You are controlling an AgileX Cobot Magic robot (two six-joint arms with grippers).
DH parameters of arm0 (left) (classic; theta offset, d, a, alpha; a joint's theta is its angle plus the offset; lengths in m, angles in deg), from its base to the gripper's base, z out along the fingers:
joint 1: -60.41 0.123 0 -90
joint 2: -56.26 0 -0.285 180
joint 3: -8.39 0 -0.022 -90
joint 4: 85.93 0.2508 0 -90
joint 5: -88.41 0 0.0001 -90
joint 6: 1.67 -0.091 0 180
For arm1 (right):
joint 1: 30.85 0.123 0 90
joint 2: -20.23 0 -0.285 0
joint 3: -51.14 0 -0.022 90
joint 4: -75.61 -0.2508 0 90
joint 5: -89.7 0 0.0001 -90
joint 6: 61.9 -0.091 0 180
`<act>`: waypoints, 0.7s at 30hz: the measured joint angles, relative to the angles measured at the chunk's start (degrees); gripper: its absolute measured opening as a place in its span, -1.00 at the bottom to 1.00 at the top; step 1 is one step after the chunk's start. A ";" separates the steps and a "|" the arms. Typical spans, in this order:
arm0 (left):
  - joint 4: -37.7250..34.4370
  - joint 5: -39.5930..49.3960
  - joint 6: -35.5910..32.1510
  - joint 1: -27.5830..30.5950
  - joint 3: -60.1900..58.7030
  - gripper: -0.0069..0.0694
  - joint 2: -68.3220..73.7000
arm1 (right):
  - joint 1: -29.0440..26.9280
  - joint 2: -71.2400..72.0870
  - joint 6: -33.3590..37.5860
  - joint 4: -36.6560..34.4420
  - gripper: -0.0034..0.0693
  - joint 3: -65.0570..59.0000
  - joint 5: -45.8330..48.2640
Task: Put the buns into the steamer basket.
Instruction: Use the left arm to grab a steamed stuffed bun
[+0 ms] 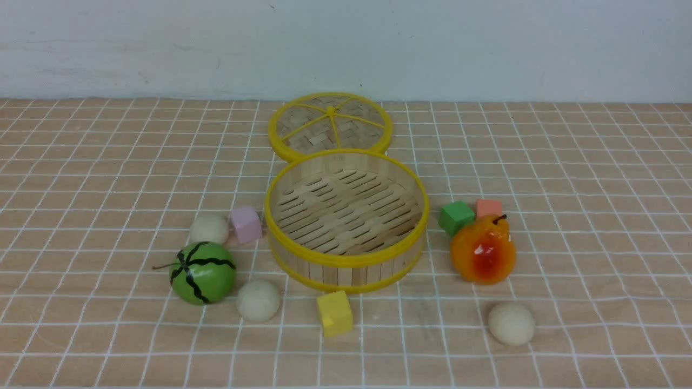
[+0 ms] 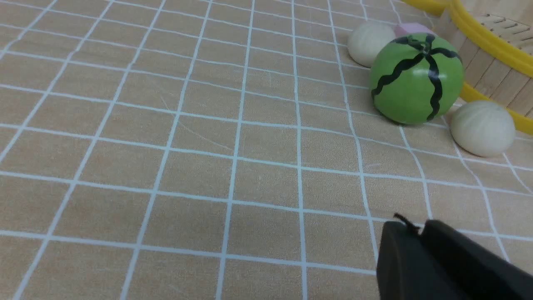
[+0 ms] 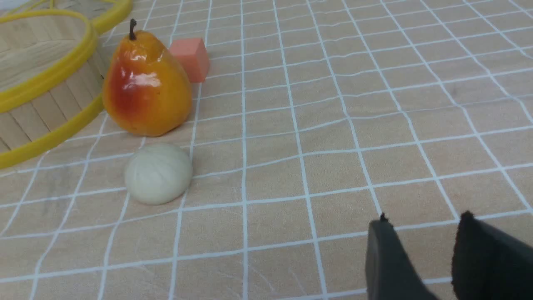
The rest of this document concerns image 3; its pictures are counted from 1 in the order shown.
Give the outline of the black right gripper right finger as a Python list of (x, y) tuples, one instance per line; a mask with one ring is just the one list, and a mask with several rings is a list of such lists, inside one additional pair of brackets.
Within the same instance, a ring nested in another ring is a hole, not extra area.
[(533, 249), (465, 211), (457, 228), (451, 274), (459, 300), (531, 300)]

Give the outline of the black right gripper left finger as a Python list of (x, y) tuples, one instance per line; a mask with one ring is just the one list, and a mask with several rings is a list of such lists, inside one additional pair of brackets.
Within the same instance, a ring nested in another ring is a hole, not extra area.
[(366, 285), (368, 300), (437, 299), (418, 276), (385, 213), (368, 226)]

